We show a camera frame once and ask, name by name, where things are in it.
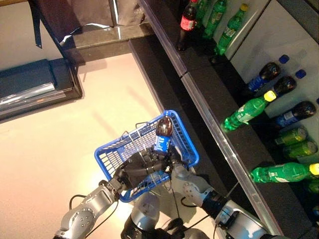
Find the green soda bottle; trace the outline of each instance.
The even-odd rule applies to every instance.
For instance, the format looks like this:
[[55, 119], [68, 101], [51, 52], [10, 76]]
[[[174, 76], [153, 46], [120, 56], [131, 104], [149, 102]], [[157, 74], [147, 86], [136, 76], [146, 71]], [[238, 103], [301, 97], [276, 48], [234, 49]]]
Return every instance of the green soda bottle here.
[[213, 37], [214, 31], [220, 23], [221, 17], [226, 11], [226, 5], [227, 0], [217, 0], [217, 2], [214, 4], [213, 10], [207, 23], [207, 27], [203, 33], [204, 39], [211, 39]]
[[263, 96], [247, 101], [246, 104], [225, 119], [222, 127], [225, 130], [235, 130], [244, 123], [248, 124], [249, 120], [260, 115], [268, 102], [273, 101], [275, 98], [276, 94], [273, 91], [267, 91]]
[[241, 27], [243, 15], [248, 10], [246, 4], [241, 4], [239, 11], [227, 23], [227, 26], [221, 35], [217, 46], [214, 49], [216, 55], [223, 55], [230, 41], [234, 38], [236, 32]]
[[197, 14], [196, 14], [196, 27], [200, 28], [203, 23], [202, 20], [205, 16], [205, 13], [208, 9], [208, 6], [210, 5], [211, 0], [199, 0], [197, 4]]
[[283, 148], [284, 157], [292, 159], [313, 155], [317, 151], [316, 143], [311, 141], [303, 141]]
[[256, 183], [298, 182], [311, 175], [319, 175], [319, 163], [304, 165], [291, 162], [264, 168], [259, 167], [251, 172], [253, 181]]
[[319, 194], [319, 178], [307, 180], [304, 186], [308, 192]]
[[308, 132], [304, 127], [294, 128], [292, 130], [280, 133], [275, 139], [276, 145], [291, 145], [304, 141], [308, 136]]

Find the white floor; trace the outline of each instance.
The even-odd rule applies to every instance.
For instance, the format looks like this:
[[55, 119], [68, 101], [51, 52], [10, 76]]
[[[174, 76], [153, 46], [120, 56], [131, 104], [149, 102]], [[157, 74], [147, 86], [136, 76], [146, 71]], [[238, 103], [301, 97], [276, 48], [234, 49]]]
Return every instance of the white floor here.
[[[160, 114], [131, 54], [87, 63], [79, 68], [79, 80], [83, 99], [0, 124], [1, 239], [53, 238], [69, 199], [88, 194], [105, 179], [94, 150]], [[120, 203], [89, 238], [119, 239], [132, 207]], [[201, 210], [192, 215], [194, 210], [188, 213], [181, 205], [179, 210], [186, 226], [205, 215]], [[161, 213], [158, 227], [168, 219]], [[196, 228], [213, 238], [210, 218]]]

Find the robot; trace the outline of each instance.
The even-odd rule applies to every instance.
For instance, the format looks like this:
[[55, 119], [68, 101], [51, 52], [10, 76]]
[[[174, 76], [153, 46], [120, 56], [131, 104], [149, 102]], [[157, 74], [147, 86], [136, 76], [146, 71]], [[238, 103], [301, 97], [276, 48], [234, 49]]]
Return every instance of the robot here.
[[[287, 239], [270, 235], [267, 228], [245, 209], [217, 193], [202, 177], [193, 175], [175, 148], [162, 155], [149, 148], [133, 154], [121, 164], [113, 178], [102, 180], [79, 206], [67, 212], [53, 239], [84, 239], [92, 230], [97, 218], [114, 202], [122, 191], [134, 189], [148, 175], [157, 171], [171, 175], [171, 185], [176, 192], [201, 207], [226, 232], [227, 239]], [[166, 229], [155, 229], [160, 215], [157, 196], [144, 193], [135, 204], [121, 233], [122, 239], [182, 239], [186, 228], [180, 218], [172, 220]], [[190, 239], [206, 239], [196, 233]]]

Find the shelf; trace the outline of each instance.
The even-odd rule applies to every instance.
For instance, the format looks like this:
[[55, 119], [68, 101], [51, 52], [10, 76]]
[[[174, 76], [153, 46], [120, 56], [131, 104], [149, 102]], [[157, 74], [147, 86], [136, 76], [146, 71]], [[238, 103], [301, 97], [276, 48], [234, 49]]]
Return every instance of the shelf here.
[[255, 184], [249, 176], [249, 172], [261, 163], [274, 163], [255, 131], [250, 126], [241, 127], [228, 134], [221, 130], [220, 124], [224, 119], [238, 109], [236, 102], [239, 101], [235, 101], [236, 96], [233, 95], [236, 93], [236, 88], [229, 81], [222, 80], [217, 73], [227, 70], [225, 66], [231, 63], [226, 62], [213, 68], [208, 61], [209, 50], [213, 43], [205, 45], [205, 42], [200, 42], [192, 36], [191, 47], [184, 52], [178, 52], [175, 43], [179, 34], [179, 24], [173, 10], [166, 4], [169, 1], [140, 0], [139, 2], [175, 71], [181, 77], [192, 101], [260, 220], [273, 235], [307, 238], [308, 235], [305, 236], [303, 233], [311, 228], [312, 224], [290, 186]]

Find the blue shopping basket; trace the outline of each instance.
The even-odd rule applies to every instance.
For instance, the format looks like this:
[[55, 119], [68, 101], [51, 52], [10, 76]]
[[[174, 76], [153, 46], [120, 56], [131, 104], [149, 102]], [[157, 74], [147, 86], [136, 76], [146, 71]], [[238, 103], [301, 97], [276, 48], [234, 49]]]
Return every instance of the blue shopping basket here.
[[[181, 152], [183, 162], [189, 167], [194, 166], [198, 160], [198, 153], [190, 140], [183, 123], [175, 111], [165, 111], [150, 122], [126, 132], [120, 138], [113, 140], [95, 150], [94, 156], [103, 173], [108, 180], [111, 180], [115, 170], [134, 153], [151, 147], [155, 143], [156, 125], [165, 114], [173, 122], [173, 135], [171, 144], [177, 146]], [[162, 171], [155, 172], [146, 177], [135, 189], [125, 191], [120, 196], [122, 202], [130, 202], [144, 192], [150, 191], [156, 185], [169, 180], [169, 175]]]

